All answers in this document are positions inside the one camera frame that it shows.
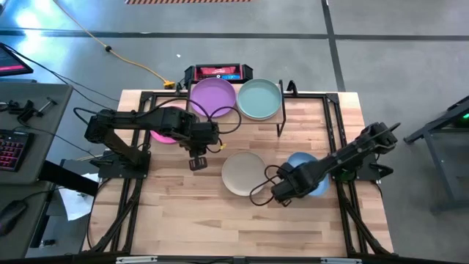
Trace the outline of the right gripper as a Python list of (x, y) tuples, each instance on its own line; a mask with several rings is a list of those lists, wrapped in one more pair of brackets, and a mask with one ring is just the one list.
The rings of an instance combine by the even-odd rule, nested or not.
[(302, 198), (312, 192), (320, 182), (320, 175), (307, 166), (297, 166), (289, 171), (280, 168), (276, 175), (281, 181), (272, 187), (272, 195), (283, 207), (287, 207), (292, 198)]

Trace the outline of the magenta plate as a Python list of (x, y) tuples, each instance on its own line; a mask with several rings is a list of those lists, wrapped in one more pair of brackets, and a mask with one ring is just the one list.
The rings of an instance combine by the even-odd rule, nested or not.
[(158, 142), (175, 144), (187, 136), (187, 117), (188, 113), (177, 106), (159, 108), (150, 114), (150, 133)]

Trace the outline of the blue plate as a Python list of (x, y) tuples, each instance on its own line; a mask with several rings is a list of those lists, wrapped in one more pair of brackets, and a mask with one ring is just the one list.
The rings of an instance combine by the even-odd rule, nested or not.
[[(300, 166), (303, 163), (307, 163), (309, 161), (317, 161), (317, 159), (309, 154), (304, 152), (296, 152), (291, 154), (290, 157), (287, 159), (287, 163), (291, 165), (293, 168)], [(319, 185), (309, 193), (311, 197), (320, 197), (326, 193), (330, 186), (330, 175), (326, 174), (324, 179), (319, 183)]]

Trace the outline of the purple plate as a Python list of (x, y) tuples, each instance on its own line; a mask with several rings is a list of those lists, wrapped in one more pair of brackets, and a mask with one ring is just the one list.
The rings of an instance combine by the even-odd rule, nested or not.
[(236, 103), (235, 88), (226, 80), (220, 78), (207, 78), (191, 88), (190, 99), (193, 110), (204, 115), (203, 109), (211, 117), (221, 117), (232, 110)]

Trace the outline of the green plate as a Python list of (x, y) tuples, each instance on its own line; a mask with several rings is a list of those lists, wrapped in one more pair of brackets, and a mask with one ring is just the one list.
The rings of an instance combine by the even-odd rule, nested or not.
[(237, 94), (237, 107), (253, 120), (271, 118), (280, 109), (281, 90), (272, 81), (258, 78), (245, 82)]

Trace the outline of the beige plate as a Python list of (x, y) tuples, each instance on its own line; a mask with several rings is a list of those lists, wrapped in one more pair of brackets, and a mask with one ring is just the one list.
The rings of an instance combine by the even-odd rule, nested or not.
[(224, 162), (221, 177), (224, 185), (233, 194), (248, 197), (257, 194), (262, 186), (255, 189), (265, 181), (265, 162), (256, 153), (249, 151), (230, 155)]

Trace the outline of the red and black power station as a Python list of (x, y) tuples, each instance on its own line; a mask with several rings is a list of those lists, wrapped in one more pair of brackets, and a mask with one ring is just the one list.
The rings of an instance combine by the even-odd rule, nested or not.
[(191, 65), (185, 70), (184, 82), (193, 84), (207, 78), (220, 78), (232, 84), (243, 84), (254, 78), (253, 69), (246, 64)]

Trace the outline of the black bar beside desk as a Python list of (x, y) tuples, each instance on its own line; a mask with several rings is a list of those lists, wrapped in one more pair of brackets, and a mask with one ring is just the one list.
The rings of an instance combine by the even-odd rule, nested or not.
[(90, 180), (82, 175), (71, 172), (62, 166), (45, 161), (38, 180), (48, 181), (58, 186), (77, 191), (82, 194), (95, 197), (98, 189), (98, 182)]

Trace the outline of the grey side desk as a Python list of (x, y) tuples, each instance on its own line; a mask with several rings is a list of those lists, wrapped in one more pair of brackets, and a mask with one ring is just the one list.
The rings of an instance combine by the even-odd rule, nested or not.
[(56, 102), (46, 108), (42, 117), (31, 117), (25, 122), (31, 127), (29, 130), (16, 115), (0, 112), (0, 130), (28, 131), (33, 135), (19, 170), (9, 172), (0, 169), (0, 210), (14, 200), (24, 199), (27, 204), (12, 231), (0, 236), (0, 260), (21, 259), (29, 249), (45, 210), (46, 191), (52, 188), (51, 183), (38, 177), (71, 94), (72, 87), (66, 84), (0, 82), (0, 101), (7, 103), (12, 100), (23, 106), (30, 100), (35, 109), (45, 106), (50, 99)]

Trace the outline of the black stand with green lights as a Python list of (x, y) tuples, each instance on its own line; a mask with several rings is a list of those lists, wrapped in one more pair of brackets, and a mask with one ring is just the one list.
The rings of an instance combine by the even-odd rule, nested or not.
[(440, 177), (448, 202), (431, 208), (433, 213), (442, 213), (450, 210), (469, 209), (469, 197), (464, 198), (462, 188), (455, 176), (450, 175), (445, 167), (442, 155), (435, 147), (434, 135), (436, 133), (469, 133), (469, 95), (449, 106), (444, 114), (435, 120), (429, 121), (409, 136), (404, 138), (406, 144), (423, 139), (429, 149), (433, 164)]

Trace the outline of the black clamp tool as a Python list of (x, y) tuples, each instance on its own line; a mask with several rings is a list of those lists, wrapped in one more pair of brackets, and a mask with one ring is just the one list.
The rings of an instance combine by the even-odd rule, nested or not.
[(24, 106), (20, 106), (19, 102), (13, 100), (0, 102), (0, 112), (6, 111), (8, 114), (17, 115), (18, 121), (27, 122), (32, 117), (43, 117), (46, 109), (58, 104), (51, 98), (47, 98), (47, 100), (48, 102), (40, 109), (36, 109), (31, 100), (27, 100)]

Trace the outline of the keyboard with red backlight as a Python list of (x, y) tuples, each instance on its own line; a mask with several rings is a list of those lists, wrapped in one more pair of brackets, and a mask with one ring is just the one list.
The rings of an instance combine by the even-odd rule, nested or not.
[(0, 129), (0, 170), (17, 172), (33, 138), (33, 133)]

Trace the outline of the black computer mouse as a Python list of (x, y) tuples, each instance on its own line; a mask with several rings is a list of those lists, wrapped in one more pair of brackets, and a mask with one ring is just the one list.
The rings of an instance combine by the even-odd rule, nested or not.
[(9, 234), (28, 208), (24, 200), (14, 200), (0, 210), (0, 237)]

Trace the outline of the desk monitor with pink screen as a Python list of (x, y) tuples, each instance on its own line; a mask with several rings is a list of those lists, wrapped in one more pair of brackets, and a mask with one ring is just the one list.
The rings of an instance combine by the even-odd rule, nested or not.
[(34, 70), (0, 43), (0, 77), (33, 73)]

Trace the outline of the silver metal bracket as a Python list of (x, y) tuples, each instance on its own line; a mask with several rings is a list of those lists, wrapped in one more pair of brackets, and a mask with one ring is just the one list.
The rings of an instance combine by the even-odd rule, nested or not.
[(320, 260), (320, 264), (363, 264), (360, 259), (324, 257)]
[(157, 256), (129, 256), (118, 257), (115, 264), (153, 264), (157, 262)]

